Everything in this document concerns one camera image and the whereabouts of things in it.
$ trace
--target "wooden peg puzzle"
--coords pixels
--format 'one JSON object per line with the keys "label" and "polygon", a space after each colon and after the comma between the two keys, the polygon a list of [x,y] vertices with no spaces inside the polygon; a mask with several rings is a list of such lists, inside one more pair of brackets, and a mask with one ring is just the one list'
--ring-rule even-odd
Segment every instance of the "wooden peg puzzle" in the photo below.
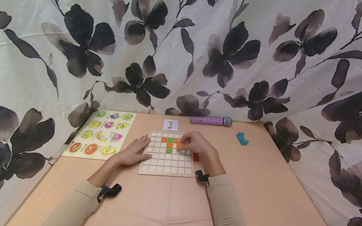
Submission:
{"label": "wooden peg puzzle", "polygon": [[138,174],[193,177],[193,153],[180,151],[182,136],[178,132],[150,131],[151,141],[143,153],[152,158],[141,161]]}
{"label": "wooden peg puzzle", "polygon": [[97,110],[62,156],[107,160],[121,150],[136,113]]}

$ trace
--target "pink microphone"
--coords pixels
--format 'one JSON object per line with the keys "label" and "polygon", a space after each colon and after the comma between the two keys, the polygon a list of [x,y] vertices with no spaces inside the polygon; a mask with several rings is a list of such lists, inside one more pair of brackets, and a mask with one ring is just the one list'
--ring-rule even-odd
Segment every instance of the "pink microphone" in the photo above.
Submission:
{"label": "pink microphone", "polygon": [[229,117],[191,117],[191,124],[210,124],[210,125],[225,125],[231,126],[232,119]]}

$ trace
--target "table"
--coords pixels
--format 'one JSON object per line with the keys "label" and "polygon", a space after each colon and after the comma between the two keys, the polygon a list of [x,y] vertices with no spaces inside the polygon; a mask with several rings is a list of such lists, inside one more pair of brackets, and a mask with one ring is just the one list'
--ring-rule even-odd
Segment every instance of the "table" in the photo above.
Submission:
{"label": "table", "polygon": [[[219,151],[248,226],[325,225],[262,123],[196,125],[189,117],[137,114],[123,146],[150,130],[161,131],[164,119],[178,120],[179,132],[198,130]],[[240,145],[238,132],[245,133],[247,146]],[[8,226],[40,225],[103,162],[60,157]],[[116,198],[106,198],[84,225],[212,225],[205,184],[195,177],[139,175],[138,167],[120,167],[114,173],[107,185],[119,183],[123,190]],[[201,162],[194,163],[198,169]]]}

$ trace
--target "microphone head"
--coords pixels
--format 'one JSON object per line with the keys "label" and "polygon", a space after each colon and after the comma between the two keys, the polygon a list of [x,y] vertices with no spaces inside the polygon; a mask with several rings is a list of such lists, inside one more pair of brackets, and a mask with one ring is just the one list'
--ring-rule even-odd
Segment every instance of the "microphone head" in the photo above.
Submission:
{"label": "microphone head", "polygon": [[229,117],[224,118],[224,125],[225,126],[231,126],[232,125],[232,119]]}

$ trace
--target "right hand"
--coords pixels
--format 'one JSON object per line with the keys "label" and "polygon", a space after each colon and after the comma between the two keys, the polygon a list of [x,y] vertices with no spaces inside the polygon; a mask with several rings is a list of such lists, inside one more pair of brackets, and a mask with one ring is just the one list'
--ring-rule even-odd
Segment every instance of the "right hand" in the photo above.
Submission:
{"label": "right hand", "polygon": [[220,162],[218,151],[197,131],[185,133],[180,143],[180,150],[191,150],[200,154],[201,162],[204,164],[206,173],[210,176],[226,174]]}

